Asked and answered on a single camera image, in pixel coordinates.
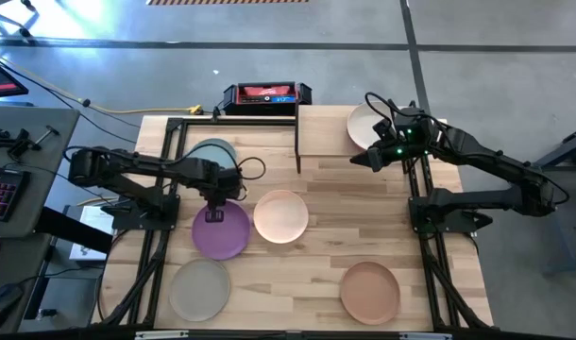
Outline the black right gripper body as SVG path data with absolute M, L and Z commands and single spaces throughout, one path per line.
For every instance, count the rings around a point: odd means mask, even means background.
M 381 150 L 383 163 L 419 157 L 440 136 L 440 125 L 421 109 L 402 109 L 392 121 L 382 119 L 373 126 L 379 140 L 370 147 Z

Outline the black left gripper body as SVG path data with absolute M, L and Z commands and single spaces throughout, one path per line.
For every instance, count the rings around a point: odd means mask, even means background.
M 215 161 L 203 160 L 204 179 L 195 188 L 208 202 L 237 200 L 243 190 L 242 170 L 224 168 Z

